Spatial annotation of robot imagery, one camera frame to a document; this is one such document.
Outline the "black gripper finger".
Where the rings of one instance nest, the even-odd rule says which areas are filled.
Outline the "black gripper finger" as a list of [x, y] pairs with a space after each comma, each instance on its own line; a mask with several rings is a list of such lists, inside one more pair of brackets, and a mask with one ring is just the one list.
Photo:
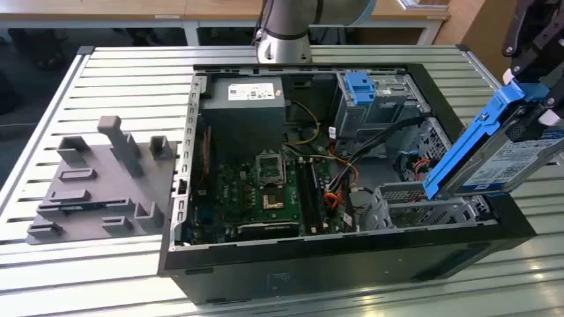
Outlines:
[[524, 42], [530, 39], [527, 19], [536, 1], [523, 0], [516, 2], [516, 9], [512, 15], [506, 41], [503, 45], [503, 55], [511, 58], [511, 66], [503, 74], [503, 82], [510, 83], [519, 72], [519, 57], [524, 49]]
[[[563, 63], [563, 16], [556, 16], [535, 36], [524, 51], [524, 58], [527, 62], [519, 75], [523, 82], [539, 81]], [[550, 89], [542, 105], [546, 111], [539, 123], [558, 125], [563, 121], [563, 76]]]

